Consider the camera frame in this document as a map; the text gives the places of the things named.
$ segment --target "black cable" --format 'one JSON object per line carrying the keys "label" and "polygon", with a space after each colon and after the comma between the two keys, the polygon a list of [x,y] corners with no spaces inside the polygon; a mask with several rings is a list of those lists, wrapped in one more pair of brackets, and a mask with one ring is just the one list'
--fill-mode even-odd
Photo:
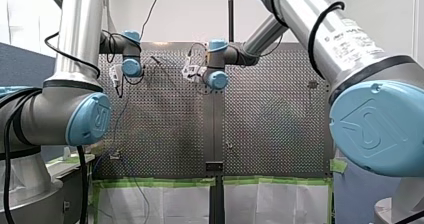
{"label": "black cable", "polygon": [[58,35],[59,35],[59,32],[56,32],[55,34],[53,34],[53,35],[51,35],[51,36],[46,37],[46,39],[44,39],[44,43],[45,43],[45,44],[46,44],[46,45],[47,45],[50,49],[52,49],[53,51],[55,51],[55,52],[59,53],[60,55],[62,55],[62,56],[64,56],[64,57],[67,57],[67,58],[71,59],[72,61],[76,61],[76,62],[79,62],[79,63],[81,63],[81,64],[83,64],[83,65],[86,65],[86,66],[88,66],[88,67],[93,68],[93,69],[97,72],[97,78],[99,78],[99,77],[100,77],[100,69],[99,69],[97,66],[95,66],[95,65],[93,65],[93,64],[91,64],[91,63],[89,63],[89,62],[83,61],[83,60],[81,60],[81,59],[78,59],[78,58],[76,58],[76,57],[74,57],[74,56],[72,56],[72,55],[70,55],[70,54],[64,53],[64,52],[62,52],[61,50],[59,50],[58,48],[54,47],[52,44],[50,44],[50,42],[49,42],[49,41],[50,41],[51,39],[53,39],[53,38],[57,37]]}
{"label": "black cable", "polygon": [[321,72],[318,70],[318,66],[317,63],[315,61],[315,56],[314,56],[314,45],[315,45],[315,38],[318,32],[319,27],[321,26],[322,22],[324,21],[324,19],[327,17],[327,15],[337,9],[345,9],[345,4],[343,2],[335,2],[333,4],[331,4],[327,9],[325,9],[319,16],[317,21],[315,22],[312,30],[311,30],[311,34],[309,35],[309,40],[308,40],[308,55],[309,55],[309,62],[311,63],[312,68],[315,70],[315,72],[322,78],[324,79],[324,76],[321,74]]}
{"label": "black cable", "polygon": [[282,25],[285,27],[287,26],[287,23],[285,21],[283,21],[279,16],[278,16],[278,12],[277,12],[277,8],[275,7],[275,1],[274,0],[270,0],[271,2],[271,9],[272,9],[272,14],[274,14],[275,19]]}
{"label": "black cable", "polygon": [[281,41],[283,40],[283,35],[281,35],[280,36],[280,40],[278,41],[278,44],[271,50],[271,51],[269,51],[268,53],[266,53],[266,54],[262,54],[262,55],[260,55],[260,56],[258,56],[258,57],[266,57],[266,56],[268,56],[268,55],[271,55],[275,50],[277,50],[277,48],[281,45]]}
{"label": "black cable", "polygon": [[77,147],[78,156],[81,165],[81,179],[82,179],[82,204],[81,204],[81,224],[86,224],[87,208],[88,208],[88,175],[87,175],[87,164],[85,163],[84,149],[82,146]]}
{"label": "black cable", "polygon": [[157,2],[157,1],[158,1],[158,0],[154,0],[154,1],[153,1],[152,6],[150,7],[149,15],[147,15],[147,19],[146,19],[146,21],[143,23],[143,27],[142,27],[142,29],[141,29],[140,40],[141,40],[141,38],[143,38],[144,28],[146,27],[147,22],[149,22],[150,16],[152,15],[152,12],[153,12],[153,8],[155,7],[155,5],[156,5],[156,2]]}
{"label": "black cable", "polygon": [[9,103],[12,100],[15,100],[16,97],[19,97],[21,95],[25,95],[21,102],[15,106],[15,108],[12,111],[12,114],[9,116],[9,118],[6,121],[5,127],[4,127],[4,136],[3,136],[3,144],[4,144],[4,154],[5,154],[5,174],[4,174],[4,189],[3,189],[3,206],[4,206],[4,213],[7,220],[7,223],[9,224],[15,224],[12,216],[12,212],[10,211],[10,203],[9,203],[9,189],[10,189],[10,176],[11,176],[11,157],[10,157],[10,127],[12,125],[13,120],[15,119],[16,115],[22,110],[25,103],[33,98],[34,96],[41,93],[40,89],[29,89],[24,90],[22,92],[19,92],[16,95],[11,95],[12,97],[9,97],[7,99],[3,99],[0,106],[4,106],[5,104]]}
{"label": "black cable", "polygon": [[423,218],[423,217],[424,217],[424,210],[417,212],[414,215],[409,216],[409,217],[407,217],[407,218],[405,218],[401,221],[398,221],[395,224],[407,224],[407,223],[411,223],[411,222],[416,221],[416,220]]}
{"label": "black cable", "polygon": [[105,32],[105,33],[107,33],[109,35],[108,49],[109,49],[109,52],[112,53],[112,58],[109,59],[109,54],[107,54],[106,55],[106,61],[108,63],[112,63],[113,60],[115,59],[115,56],[116,56],[116,39],[113,37],[112,33],[108,32],[106,30],[102,30],[102,31]]}
{"label": "black cable", "polygon": [[131,82],[127,76],[124,76],[125,81],[130,84],[131,86],[137,86],[138,84],[140,84],[143,81],[144,77],[144,71],[143,74],[141,75],[140,79],[136,82]]}

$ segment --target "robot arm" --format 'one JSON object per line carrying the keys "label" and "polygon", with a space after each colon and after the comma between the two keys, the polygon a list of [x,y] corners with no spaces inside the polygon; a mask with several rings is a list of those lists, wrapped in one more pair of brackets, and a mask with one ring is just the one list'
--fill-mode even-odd
{"label": "robot arm", "polygon": [[225,65],[255,65],[260,53],[287,30],[274,16],[281,18],[331,85],[330,130],[340,150],[380,175],[423,176],[424,70],[408,56],[379,48],[330,0],[261,1],[274,15],[241,49],[210,42],[204,82],[223,89],[228,82]]}

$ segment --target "cable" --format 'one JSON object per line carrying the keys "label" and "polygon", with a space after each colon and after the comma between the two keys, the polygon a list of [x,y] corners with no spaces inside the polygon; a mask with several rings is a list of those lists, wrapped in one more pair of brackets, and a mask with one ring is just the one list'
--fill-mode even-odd
{"label": "cable", "polygon": [[411,222],[416,221],[416,220],[423,218],[423,217],[424,217],[424,210],[417,212],[414,215],[409,216],[409,217],[407,217],[407,218],[405,218],[401,221],[398,221],[395,224],[407,224],[407,223],[411,223]]}
{"label": "cable", "polygon": [[154,0],[154,1],[153,1],[152,6],[150,7],[149,15],[147,15],[146,21],[144,21],[144,23],[143,23],[143,27],[142,27],[142,29],[141,29],[140,41],[141,41],[141,38],[143,38],[144,28],[146,27],[146,24],[147,24],[147,23],[149,22],[149,20],[150,20],[150,16],[152,15],[153,8],[155,7],[155,5],[156,5],[156,2],[157,2],[157,1],[158,1],[158,0]]}
{"label": "cable", "polygon": [[277,43],[277,45],[275,45],[275,47],[274,48],[272,48],[272,50],[271,51],[269,51],[268,53],[265,53],[265,54],[261,54],[261,55],[258,55],[258,56],[255,56],[255,55],[252,55],[252,54],[249,54],[249,53],[246,53],[247,55],[249,55],[250,57],[254,57],[254,58],[261,58],[261,57],[266,57],[266,56],[269,56],[269,55],[271,55],[275,50],[277,50],[277,48],[281,45],[281,42],[283,41],[283,35],[281,35],[280,36],[280,39],[278,40],[278,43]]}
{"label": "cable", "polygon": [[92,69],[94,69],[96,72],[97,72],[97,78],[99,78],[100,77],[100,69],[96,66],[96,65],[93,65],[93,64],[91,64],[91,63],[89,63],[89,62],[86,62],[86,61],[83,61],[83,60],[81,60],[81,59],[78,59],[78,58],[76,58],[76,57],[74,57],[74,56],[72,56],[72,55],[70,55],[70,54],[67,54],[67,53],[64,53],[64,52],[62,52],[61,50],[59,50],[58,48],[56,48],[56,47],[54,47],[52,44],[50,44],[50,40],[51,39],[53,39],[53,38],[55,38],[55,37],[57,37],[59,35],[59,32],[56,32],[55,34],[53,34],[53,35],[51,35],[51,36],[48,36],[48,37],[46,37],[46,39],[44,39],[44,43],[50,48],[50,49],[52,49],[53,51],[55,51],[55,52],[57,52],[57,53],[59,53],[60,55],[62,55],[62,56],[64,56],[64,57],[67,57],[67,58],[69,58],[69,59],[71,59],[72,61],[75,61],[75,62],[79,62],[79,63],[81,63],[81,64],[83,64],[83,65],[86,65],[86,66],[88,66],[88,67],[91,67]]}
{"label": "cable", "polygon": [[136,81],[136,82],[131,82],[131,81],[128,79],[128,77],[127,77],[127,76],[124,76],[124,79],[125,79],[125,81],[126,81],[128,84],[130,84],[131,86],[137,86],[137,85],[138,85],[138,84],[140,84],[140,83],[143,81],[143,79],[144,79],[144,71],[143,71],[143,73],[141,74],[140,79],[139,79],[138,81]]}
{"label": "cable", "polygon": [[103,158],[104,158],[106,155],[109,155],[109,154],[111,153],[111,151],[112,151],[112,150],[115,150],[115,149],[116,149],[116,148],[114,148],[115,141],[116,141],[116,132],[117,132],[117,129],[118,129],[119,121],[121,120],[122,116],[124,115],[125,111],[127,110],[127,107],[128,107],[129,101],[130,101],[130,96],[131,96],[131,86],[128,86],[128,91],[127,91],[127,93],[128,93],[128,94],[127,94],[127,100],[125,101],[124,108],[122,108],[121,112],[119,113],[118,118],[116,119],[116,121],[115,121],[115,125],[114,125],[114,127],[113,127],[113,138],[112,138],[111,148],[109,148],[109,150],[108,150],[108,151],[105,151],[105,152],[104,152],[104,153],[103,153],[103,154],[99,157],[99,159],[97,160],[97,162],[94,164],[94,167],[93,167],[93,174],[96,172],[97,167],[98,167],[98,165],[100,164],[100,162],[103,160]]}
{"label": "cable", "polygon": [[321,26],[322,22],[324,21],[325,17],[327,17],[327,15],[332,12],[335,11],[337,9],[345,9],[345,4],[343,2],[335,2],[333,4],[331,4],[327,9],[325,9],[319,16],[317,21],[315,22],[312,30],[311,30],[311,34],[309,35],[309,40],[308,40],[308,55],[309,55],[309,62],[311,63],[312,68],[315,70],[315,72],[322,78],[324,79],[324,76],[322,75],[322,73],[319,71],[317,63],[315,61],[315,57],[314,57],[314,45],[315,45],[315,38],[318,32],[319,27]]}
{"label": "cable", "polygon": [[[137,186],[138,190],[140,191],[141,195],[143,196],[144,201],[146,202],[146,205],[147,205],[147,214],[146,214],[146,219],[144,219],[143,224],[147,224],[147,221],[149,220],[149,217],[150,217],[150,202],[149,202],[149,199],[147,198],[146,194],[143,192],[143,190],[141,189],[140,185],[138,184],[137,179],[135,178],[134,169],[130,165],[128,165],[127,163],[125,163],[125,161],[127,159],[122,156],[122,159],[121,160],[122,160],[122,166],[124,167],[125,172],[127,173],[128,176],[132,176],[133,177],[133,180],[135,182],[135,185]],[[128,169],[127,169],[128,166],[131,169],[131,173],[128,172]]]}
{"label": "cable", "polygon": [[[275,19],[282,25],[282,26],[284,26],[284,27],[287,27],[288,28],[288,26],[287,26],[287,23],[285,22],[285,21],[283,21],[279,16],[278,16],[278,13],[277,13],[277,8],[275,7],[275,1],[274,0],[270,0],[270,2],[271,2],[271,9],[272,9],[272,14],[274,15],[274,17],[275,17]],[[278,41],[278,44],[270,51],[270,52],[268,52],[268,53],[266,53],[266,54],[262,54],[262,55],[257,55],[257,56],[255,56],[255,55],[250,55],[250,54],[248,54],[249,56],[251,56],[251,57],[254,57],[254,58],[261,58],[261,57],[265,57],[265,56],[268,56],[268,55],[270,55],[270,54],[272,54],[275,50],[277,50],[277,48],[280,46],[280,44],[281,44],[281,42],[282,42],[282,40],[283,40],[283,35],[281,35],[280,36],[280,40]]]}
{"label": "cable", "polygon": [[285,27],[287,26],[287,23],[285,21],[283,21],[279,16],[278,16],[278,12],[277,12],[277,8],[275,7],[275,1],[274,0],[270,0],[271,2],[271,9],[272,9],[272,14],[274,14],[275,19],[282,25]]}
{"label": "cable", "polygon": [[85,163],[84,149],[82,146],[77,147],[78,156],[81,165],[81,180],[82,180],[82,204],[81,204],[81,216],[80,224],[86,224],[87,208],[88,208],[88,175],[87,175],[87,164]]}
{"label": "cable", "polygon": [[17,97],[20,97],[21,95],[25,95],[23,97],[22,101],[15,106],[15,108],[12,111],[12,114],[9,116],[9,118],[6,121],[5,127],[4,127],[4,153],[5,153],[5,174],[4,174],[4,189],[3,189],[3,206],[4,206],[4,213],[6,216],[7,223],[9,224],[15,224],[13,220],[12,213],[10,211],[10,203],[9,203],[9,189],[10,189],[10,176],[11,176],[11,157],[10,157],[10,127],[15,119],[16,115],[22,110],[25,103],[33,98],[34,96],[41,93],[40,89],[28,89],[24,90],[22,92],[18,92],[15,95],[11,95],[10,97],[6,97],[6,99],[3,99],[0,103],[0,107],[3,107],[7,103],[9,103],[12,100],[15,100]]}
{"label": "cable", "polygon": [[268,55],[272,54],[272,53],[273,53],[275,50],[277,50],[277,48],[280,46],[281,41],[283,41],[283,35],[281,35],[281,36],[280,36],[280,40],[278,40],[278,44],[277,44],[277,45],[275,45],[275,47],[274,47],[271,51],[269,51],[269,52],[268,52],[268,53],[266,53],[266,54],[262,54],[262,55],[260,55],[260,56],[258,56],[258,57],[266,57],[266,56],[268,56]]}
{"label": "cable", "polygon": [[115,56],[116,56],[116,45],[117,45],[117,42],[116,42],[115,36],[120,36],[120,37],[128,40],[129,42],[131,42],[132,44],[134,44],[135,46],[137,46],[137,48],[141,52],[140,42],[135,41],[135,40],[133,40],[131,38],[128,38],[128,37],[126,37],[126,36],[124,36],[122,34],[119,34],[119,33],[110,33],[109,31],[106,31],[106,30],[102,30],[102,31],[104,33],[108,34],[108,36],[109,36],[109,38],[108,38],[109,39],[108,40],[108,49],[109,49],[109,52],[112,53],[112,58],[109,59],[109,54],[107,54],[106,60],[107,60],[108,63],[112,63],[113,60],[115,59]]}

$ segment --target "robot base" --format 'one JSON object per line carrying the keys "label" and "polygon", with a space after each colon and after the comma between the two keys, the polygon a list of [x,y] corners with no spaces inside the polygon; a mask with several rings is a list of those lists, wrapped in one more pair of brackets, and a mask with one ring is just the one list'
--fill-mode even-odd
{"label": "robot base", "polygon": [[[423,210],[423,190],[423,178],[403,178],[393,198],[386,198],[375,204],[374,224],[394,224]],[[424,224],[424,218],[411,224]]]}
{"label": "robot base", "polygon": [[[0,170],[4,170],[0,161]],[[63,224],[64,190],[61,181],[52,183],[40,153],[12,159],[10,209],[16,224]],[[4,183],[4,173],[0,186]],[[0,191],[0,224],[7,223]]]}

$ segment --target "pegboard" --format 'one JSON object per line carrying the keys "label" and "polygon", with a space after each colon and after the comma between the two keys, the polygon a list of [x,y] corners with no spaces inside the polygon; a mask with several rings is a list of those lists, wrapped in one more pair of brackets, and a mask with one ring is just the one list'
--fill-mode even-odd
{"label": "pegboard", "polygon": [[[182,79],[190,46],[143,43],[144,80],[137,86],[125,86],[121,99],[107,75],[112,64],[106,56],[100,57],[100,81],[113,106],[104,150],[113,153],[118,149],[121,158],[104,158],[97,178],[206,175],[205,127],[213,120],[204,120],[208,108],[205,92],[209,91]],[[152,55],[162,64],[156,64]],[[202,60],[202,52],[196,48],[193,62]],[[113,63],[121,62],[118,55]],[[224,94],[225,108],[216,113],[223,117],[223,138],[216,140],[222,141],[218,144],[224,150],[225,174],[324,176],[331,154],[331,142],[325,141],[328,88],[310,68],[303,48],[282,44],[257,66],[228,67],[227,72],[230,85]]]}
{"label": "pegboard", "polygon": [[226,71],[225,175],[328,175],[329,86],[310,67],[307,52],[281,44],[254,67]]}
{"label": "pegboard", "polygon": [[[199,94],[204,87],[183,81],[181,75],[190,46],[180,43],[162,47],[143,43],[144,79],[137,86],[126,84],[121,99],[105,75],[112,64],[107,62],[105,55],[100,56],[102,86],[113,107],[104,148],[111,153],[119,150],[120,159],[104,158],[96,175],[98,178],[204,176],[203,102]],[[155,63],[151,56],[161,64]],[[200,55],[196,55],[193,61],[199,59]],[[117,55],[113,64],[120,63],[122,56]],[[114,126],[126,103],[114,137]]]}

